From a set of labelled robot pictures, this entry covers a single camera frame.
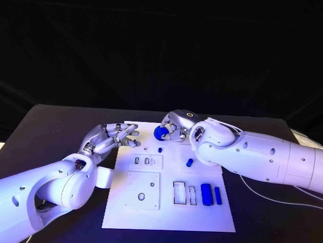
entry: hole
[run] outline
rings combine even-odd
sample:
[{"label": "hole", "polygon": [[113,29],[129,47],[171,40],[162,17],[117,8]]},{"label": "hole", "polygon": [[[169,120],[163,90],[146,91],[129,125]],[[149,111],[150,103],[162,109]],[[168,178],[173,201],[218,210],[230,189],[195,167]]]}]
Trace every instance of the hole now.
[{"label": "hole", "polygon": [[18,207],[19,206],[19,196],[18,195],[15,195],[14,197],[12,197],[12,203],[15,204],[15,206]]},{"label": "hole", "polygon": [[145,200],[145,194],[143,194],[143,193],[139,194],[139,200],[140,200],[140,201]]}]

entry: dark table surface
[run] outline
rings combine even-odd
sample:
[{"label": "dark table surface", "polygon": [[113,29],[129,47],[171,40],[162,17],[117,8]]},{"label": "dark table surface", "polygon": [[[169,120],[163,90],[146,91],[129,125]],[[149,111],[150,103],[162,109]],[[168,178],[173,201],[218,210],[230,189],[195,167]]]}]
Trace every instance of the dark table surface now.
[{"label": "dark table surface", "polygon": [[[126,120],[159,123],[168,112],[37,105],[0,150],[0,179],[45,166],[76,153],[97,124]],[[281,119],[212,115],[243,130],[297,142]],[[117,149],[101,163],[114,168]],[[110,190],[96,188],[86,206],[61,216],[31,242],[323,242],[323,210],[276,203],[256,195],[240,176],[224,169],[237,233],[101,229]],[[293,186],[247,179],[267,197],[323,207]]]}]

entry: blue object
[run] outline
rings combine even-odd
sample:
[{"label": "blue object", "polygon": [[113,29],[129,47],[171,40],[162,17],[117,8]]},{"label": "blue object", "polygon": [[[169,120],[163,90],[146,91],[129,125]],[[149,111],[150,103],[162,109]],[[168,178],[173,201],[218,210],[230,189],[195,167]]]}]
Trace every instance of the blue object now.
[{"label": "blue object", "polygon": [[158,126],[156,129],[155,129],[155,137],[158,140],[163,141],[165,139],[162,138],[162,135],[168,134],[169,133],[169,130],[166,127],[161,127]]},{"label": "blue object", "polygon": [[218,205],[221,205],[222,204],[222,197],[221,197],[221,190],[220,190],[218,187],[215,188],[215,197],[217,197],[217,203],[218,203]]},{"label": "blue object", "polygon": [[192,163],[194,163],[194,159],[189,159],[189,161],[186,163],[186,166],[191,167],[192,166]]},{"label": "blue object", "polygon": [[204,205],[212,206],[214,205],[214,199],[212,199],[211,184],[202,184],[201,190],[202,190]]}]

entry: robotic arm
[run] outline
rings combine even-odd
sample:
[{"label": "robotic arm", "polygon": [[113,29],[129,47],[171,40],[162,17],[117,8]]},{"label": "robotic arm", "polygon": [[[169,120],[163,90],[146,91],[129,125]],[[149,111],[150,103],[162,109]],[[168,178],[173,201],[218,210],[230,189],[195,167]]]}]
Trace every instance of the robotic arm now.
[{"label": "robotic arm", "polygon": [[[140,146],[136,124],[99,125],[78,153],[0,179],[0,242],[21,242],[61,215],[87,203],[94,187],[110,188],[114,170],[97,167],[113,148]],[[45,203],[35,206],[35,195]]]},{"label": "robotic arm", "polygon": [[264,182],[300,186],[323,193],[323,150],[277,137],[244,132],[235,126],[175,110],[155,130],[159,140],[182,142],[189,135],[192,150],[208,166]]}]

